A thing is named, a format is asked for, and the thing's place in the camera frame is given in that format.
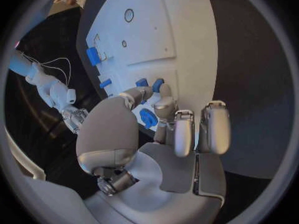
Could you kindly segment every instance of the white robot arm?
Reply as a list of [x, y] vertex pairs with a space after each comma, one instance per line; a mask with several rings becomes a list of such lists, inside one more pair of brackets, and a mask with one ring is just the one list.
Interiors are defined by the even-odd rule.
[[63, 117], [66, 126], [78, 134], [88, 112], [73, 106], [76, 101], [76, 91], [69, 89], [54, 76], [45, 74], [40, 64], [31, 62], [19, 51], [14, 51], [10, 60], [12, 71], [25, 76], [28, 83], [36, 86], [38, 94], [51, 107], [56, 108]]

